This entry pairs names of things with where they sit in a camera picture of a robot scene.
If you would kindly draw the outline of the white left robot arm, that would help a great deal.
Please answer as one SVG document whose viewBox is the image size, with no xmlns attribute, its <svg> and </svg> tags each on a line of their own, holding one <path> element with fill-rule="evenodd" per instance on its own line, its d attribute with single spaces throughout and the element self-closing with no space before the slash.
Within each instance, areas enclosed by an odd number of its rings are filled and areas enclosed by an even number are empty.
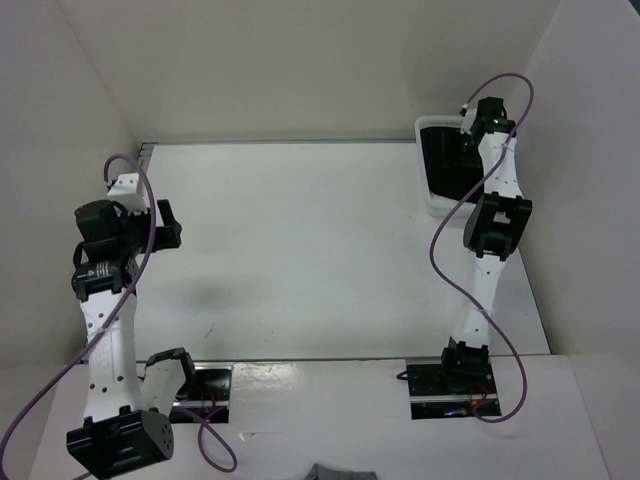
<svg viewBox="0 0 640 480">
<path fill-rule="evenodd" d="M 137 282 L 147 257 L 181 244 L 181 225 L 160 200 L 152 210 L 114 200 L 78 208 L 82 241 L 74 254 L 72 288 L 87 330 L 87 403 L 81 427 L 66 435 L 69 454 L 97 479 L 113 479 L 172 458 L 170 413 L 176 399 L 198 390 L 199 375 L 182 348 L 153 354 L 139 366 L 134 320 Z"/>
</svg>

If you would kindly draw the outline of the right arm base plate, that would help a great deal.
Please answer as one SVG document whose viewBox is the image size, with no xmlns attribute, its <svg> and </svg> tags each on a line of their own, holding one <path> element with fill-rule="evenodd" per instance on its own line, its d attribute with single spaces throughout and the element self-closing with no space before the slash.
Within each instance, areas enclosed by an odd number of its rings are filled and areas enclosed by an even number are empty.
<svg viewBox="0 0 640 480">
<path fill-rule="evenodd" d="M 412 420 L 473 417 L 498 418 L 502 415 L 491 367 L 476 380 L 455 383 L 446 380 L 436 360 L 407 362 L 396 375 L 408 388 Z"/>
</svg>

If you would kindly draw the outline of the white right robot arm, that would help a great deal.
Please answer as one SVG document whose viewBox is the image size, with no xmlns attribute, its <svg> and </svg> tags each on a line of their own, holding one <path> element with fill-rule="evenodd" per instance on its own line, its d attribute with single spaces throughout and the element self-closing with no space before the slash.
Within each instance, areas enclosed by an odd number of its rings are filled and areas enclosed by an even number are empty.
<svg viewBox="0 0 640 480">
<path fill-rule="evenodd" d="M 437 371 L 441 387 L 453 394 L 469 393 L 486 381 L 490 345 L 487 317 L 507 259 L 516 250 L 533 209 L 517 180 L 517 139 L 510 135 L 515 125 L 506 116 L 503 100 L 496 97 L 481 99 L 464 117 L 465 149 L 479 155 L 484 183 L 463 231 L 463 245 L 471 254 L 472 267 L 464 288 L 465 316 L 454 328 Z"/>
</svg>

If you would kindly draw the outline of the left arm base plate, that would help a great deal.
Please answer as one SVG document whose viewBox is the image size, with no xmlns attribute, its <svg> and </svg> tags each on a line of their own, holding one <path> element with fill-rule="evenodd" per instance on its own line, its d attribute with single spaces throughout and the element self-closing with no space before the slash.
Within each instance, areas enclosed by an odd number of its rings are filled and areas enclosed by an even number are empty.
<svg viewBox="0 0 640 480">
<path fill-rule="evenodd" d="M 189 415 L 178 412 L 186 409 L 210 424 L 227 424 L 230 415 L 230 398 L 233 367 L 223 363 L 197 363 L 195 377 L 185 383 L 176 394 L 170 413 L 172 424 L 194 423 Z"/>
</svg>

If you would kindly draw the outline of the black pleated skirt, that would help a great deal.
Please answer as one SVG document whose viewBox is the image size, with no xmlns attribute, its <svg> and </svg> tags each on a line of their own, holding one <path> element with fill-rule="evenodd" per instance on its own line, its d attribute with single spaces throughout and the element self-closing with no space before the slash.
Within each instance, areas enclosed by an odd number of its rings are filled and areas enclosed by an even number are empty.
<svg viewBox="0 0 640 480">
<path fill-rule="evenodd" d="M 467 147 L 467 137 L 458 128 L 427 127 L 420 140 L 429 191 L 459 201 L 484 176 L 477 151 Z"/>
</svg>

